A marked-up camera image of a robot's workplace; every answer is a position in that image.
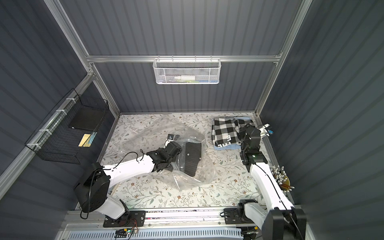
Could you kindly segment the clear plastic vacuum bag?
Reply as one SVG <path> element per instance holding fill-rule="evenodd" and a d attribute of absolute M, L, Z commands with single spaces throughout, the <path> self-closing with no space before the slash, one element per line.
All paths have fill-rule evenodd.
<path fill-rule="evenodd" d="M 216 169 L 207 153 L 208 144 L 206 137 L 199 131 L 169 116 L 160 117 L 138 134 L 122 141 L 118 149 L 124 154 L 128 152 L 138 153 L 139 151 L 143 151 L 146 154 L 150 151 L 164 148 L 168 134 L 180 135 L 180 137 L 173 142 L 178 143 L 182 147 L 182 151 L 176 158 L 176 161 L 172 162 L 174 168 L 172 172 L 167 170 L 152 172 L 152 177 L 179 191 L 209 184 L 215 177 Z M 185 174 L 186 142 L 202 144 L 202 158 L 194 177 Z"/>

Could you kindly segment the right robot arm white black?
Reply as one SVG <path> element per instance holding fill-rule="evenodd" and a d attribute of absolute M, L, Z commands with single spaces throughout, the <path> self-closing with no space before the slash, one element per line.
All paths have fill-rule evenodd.
<path fill-rule="evenodd" d="M 239 135 L 242 163 L 255 179 L 266 203 L 264 210 L 256 202 L 242 202 L 239 217 L 251 220 L 261 230 L 264 240 L 304 240 L 307 217 L 285 196 L 271 172 L 268 160 L 260 151 L 262 138 L 269 135 L 267 127 L 246 124 L 240 128 Z"/>

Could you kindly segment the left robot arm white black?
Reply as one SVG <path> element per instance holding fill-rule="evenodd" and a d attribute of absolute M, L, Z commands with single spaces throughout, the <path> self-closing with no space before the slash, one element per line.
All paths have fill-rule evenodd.
<path fill-rule="evenodd" d="M 88 166 L 74 187 L 81 208 L 81 219 L 86 220 L 89 213 L 94 211 L 115 221 L 130 219 L 131 213 L 126 204 L 111 197 L 110 190 L 133 177 L 168 169 L 181 151 L 178 143 L 170 142 L 164 148 L 137 155 L 134 160 L 107 166 L 100 163 Z"/>

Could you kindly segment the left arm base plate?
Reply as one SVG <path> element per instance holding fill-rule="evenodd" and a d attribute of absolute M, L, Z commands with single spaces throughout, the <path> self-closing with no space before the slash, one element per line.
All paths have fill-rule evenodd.
<path fill-rule="evenodd" d="M 104 228 L 132 228 L 142 227 L 146 219 L 146 211 L 130 211 L 125 213 L 117 220 L 105 216 Z"/>

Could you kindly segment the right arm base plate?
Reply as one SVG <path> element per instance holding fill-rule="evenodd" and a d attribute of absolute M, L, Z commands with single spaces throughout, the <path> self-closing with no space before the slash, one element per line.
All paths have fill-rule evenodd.
<path fill-rule="evenodd" d="M 252 220 L 247 218 L 244 212 L 241 212 L 239 208 L 225 208 L 220 216 L 225 219 L 227 225 L 230 224 L 254 224 Z"/>

